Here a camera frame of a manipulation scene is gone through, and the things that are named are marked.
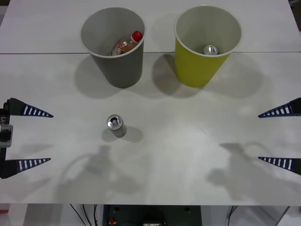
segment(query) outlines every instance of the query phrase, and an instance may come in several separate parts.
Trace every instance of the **cup rim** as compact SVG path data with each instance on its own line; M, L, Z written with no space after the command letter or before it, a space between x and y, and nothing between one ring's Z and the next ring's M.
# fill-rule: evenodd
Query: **cup rim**
M179 36L178 36L178 34L177 34L177 31L176 31L176 25L177 25L177 22L178 22L178 20L180 19L180 17L181 17L184 13L186 13L188 10L191 10L191 9L193 9L193 8L208 7L208 6L209 6L209 7L218 8L218 9L224 10L224 11L226 11L227 13L229 13L229 14L230 14L231 16L233 16L233 18L237 21L238 26L239 26L239 28L240 28L240 39L239 39L239 42L237 43L237 45L236 45L233 49L231 49L230 51L228 51L228 52L226 52L226 53L219 54L219 55L214 55L214 56L210 56L210 55L206 55L206 54L201 54L201 53L198 53L198 52L195 52L195 51L191 50L190 48L188 48L187 46L185 46L185 45L183 44L183 42L180 40L180 38L179 38ZM193 53L193 54L195 54L195 55L202 56L202 57L215 58L215 57L223 57L223 56L226 56L226 55L230 54L231 52L233 52L233 51L239 46L239 44L240 44L240 42L241 42L241 39L242 39L242 28L241 28L241 25L240 25L239 20L238 20L232 13L230 13L230 12L227 11L227 10L225 10L224 8L221 8L221 7L218 7L218 6L213 6L213 5L199 5L199 6L191 7L191 8L189 8L189 9L184 10L184 11L177 17L177 19L176 19L175 22L174 22L174 34L175 34L175 37L176 37L176 39L178 40L178 42L179 42L179 43L180 43L187 51L189 51L189 52L191 52L191 53Z
M86 22L92 15L94 15L95 13L98 13L98 12L100 12L100 11L102 11L102 10L106 10L106 9L109 9L109 8L121 8L121 9L127 9L127 10L129 10L129 11L132 11L133 13L135 13L137 16L140 17L140 19L142 20L142 23L143 23L143 25L144 25L144 34L143 34L142 39L141 39L140 42L138 43L138 45L137 45L135 48L133 48L131 51L128 51L127 53L124 53L124 54L121 54L121 55L117 55L117 56L105 56L105 55L99 55L99 54L96 54L96 53L90 51L90 50L84 45L84 43L83 43L83 41L82 41L82 39L81 39L81 31L82 31L82 29L83 29L83 27L84 27L84 25L85 25L85 22ZM92 13L91 15L89 15L89 16L85 19L85 21L84 21L84 23L82 24L81 29L80 29L80 31L79 31L79 40L80 40L80 43L81 43L82 47L83 47L89 54L91 54L91 55L93 55L93 56L96 56L96 57L100 57L100 58L108 58L108 59L114 59L114 58L124 57L124 56L126 56L126 55L128 55L128 54L134 52L136 49L138 49L138 48L142 45L142 43L144 42L145 36L146 36L146 26L145 26L145 22L144 22L144 20L142 19L142 17L141 17L139 14L137 14L135 11L131 10L130 8L124 8L124 7L106 7L106 8L102 8L102 9L100 9L100 10L98 10L98 11L95 11L94 13Z

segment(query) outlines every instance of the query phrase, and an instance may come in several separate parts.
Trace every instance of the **gray paper cup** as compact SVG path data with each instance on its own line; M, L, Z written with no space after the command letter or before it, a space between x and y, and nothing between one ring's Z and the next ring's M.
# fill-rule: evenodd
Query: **gray paper cup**
M117 42L134 31L143 38L131 51L110 56ZM93 13L80 30L80 40L107 81L115 87L135 85L142 74L145 24L140 16L127 8L104 8Z

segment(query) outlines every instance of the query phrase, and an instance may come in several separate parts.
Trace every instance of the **paper cup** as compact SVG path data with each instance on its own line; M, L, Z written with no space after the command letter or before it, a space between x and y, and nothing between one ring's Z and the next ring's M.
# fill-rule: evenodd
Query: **paper cup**
M143 38L131 51L110 56L117 42L134 31ZM127 88L141 78L145 24L140 16L127 8L104 8L93 13L80 30L83 47L94 59L107 81L115 87Z
M202 87L214 76L229 54L238 46L241 27L228 11L215 6L197 6L183 12L174 24L175 71L190 87ZM218 55L205 55L213 45Z

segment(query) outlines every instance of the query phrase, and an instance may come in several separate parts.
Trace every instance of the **plastic bottle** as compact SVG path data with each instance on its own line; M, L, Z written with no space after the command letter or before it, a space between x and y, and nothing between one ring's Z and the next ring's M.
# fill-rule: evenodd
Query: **plastic bottle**
M139 31L135 31L131 36L122 38L112 50L111 56L117 56L131 51L138 45L142 37L143 35Z

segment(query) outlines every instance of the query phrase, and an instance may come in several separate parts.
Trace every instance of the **yellow paper cup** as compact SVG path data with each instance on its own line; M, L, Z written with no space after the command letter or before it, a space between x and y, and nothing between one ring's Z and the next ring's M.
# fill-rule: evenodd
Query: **yellow paper cup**
M228 11L215 6L197 6L183 12L174 24L175 71L181 83L202 87L214 76L238 46L241 27ZM206 46L215 46L218 55L205 55Z

